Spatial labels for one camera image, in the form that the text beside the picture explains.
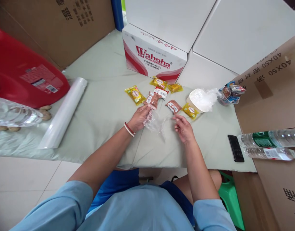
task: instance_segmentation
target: hand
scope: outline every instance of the hand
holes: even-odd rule
[[[175,115],[173,119],[176,120],[176,125],[174,125],[175,131],[179,134],[179,137],[184,144],[196,140],[192,127],[184,116]]]
[[[147,114],[150,110],[151,107],[148,107],[146,105],[139,107],[137,109],[135,114],[132,116],[131,120],[127,123],[127,125],[133,132],[137,132],[144,127],[143,122],[145,121]]]

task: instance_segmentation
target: red container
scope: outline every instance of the red container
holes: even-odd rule
[[[70,85],[42,56],[0,30],[0,97],[32,108],[62,98]]]

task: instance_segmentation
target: blue shorts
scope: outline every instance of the blue shorts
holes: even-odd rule
[[[138,185],[140,185],[138,168],[129,171],[114,170],[100,187],[91,204],[91,207],[88,210],[88,213],[96,207],[104,204],[113,194],[125,191]],[[170,181],[164,182],[160,185],[160,187],[170,193],[170,195],[180,205],[192,226],[194,226],[195,220],[193,217],[193,205],[182,193],[182,191]]]

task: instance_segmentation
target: white tile floor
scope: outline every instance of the white tile floor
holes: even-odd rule
[[[52,196],[79,166],[64,161],[0,157],[0,231],[15,226],[34,206]],[[185,168],[140,169],[140,176],[153,176],[156,184],[186,174]]]

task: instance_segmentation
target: water bottle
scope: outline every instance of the water bottle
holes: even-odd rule
[[[0,125],[30,127],[42,122],[43,114],[19,103],[0,98]]]
[[[237,139],[244,148],[295,147],[295,129],[243,134]]]
[[[295,159],[295,151],[287,148],[245,148],[245,154],[251,158],[259,159]]]

